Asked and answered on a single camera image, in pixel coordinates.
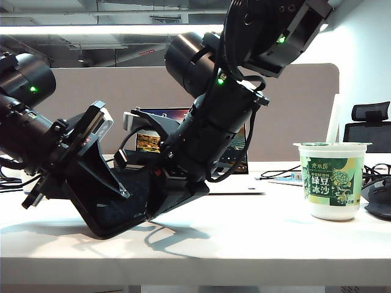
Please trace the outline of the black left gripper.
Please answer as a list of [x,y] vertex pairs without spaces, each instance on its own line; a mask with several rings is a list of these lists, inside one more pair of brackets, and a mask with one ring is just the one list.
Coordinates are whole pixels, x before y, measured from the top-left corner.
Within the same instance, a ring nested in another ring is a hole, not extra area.
[[67,179],[77,194],[96,199],[129,199],[131,193],[114,176],[100,148],[106,135],[105,103],[96,101],[65,122],[66,128],[53,149],[44,173],[22,202],[24,208],[37,206],[43,197],[67,199],[61,186]]

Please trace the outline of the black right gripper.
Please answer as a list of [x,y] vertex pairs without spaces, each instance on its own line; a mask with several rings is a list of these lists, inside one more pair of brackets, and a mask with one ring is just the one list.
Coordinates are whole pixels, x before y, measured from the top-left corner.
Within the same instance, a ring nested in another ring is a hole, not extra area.
[[159,157],[153,165],[170,177],[155,181],[147,202],[147,218],[154,219],[204,195],[209,188],[203,182],[211,164],[211,125],[204,110],[190,110],[179,123],[143,110],[132,110],[133,122],[145,122],[160,136]]

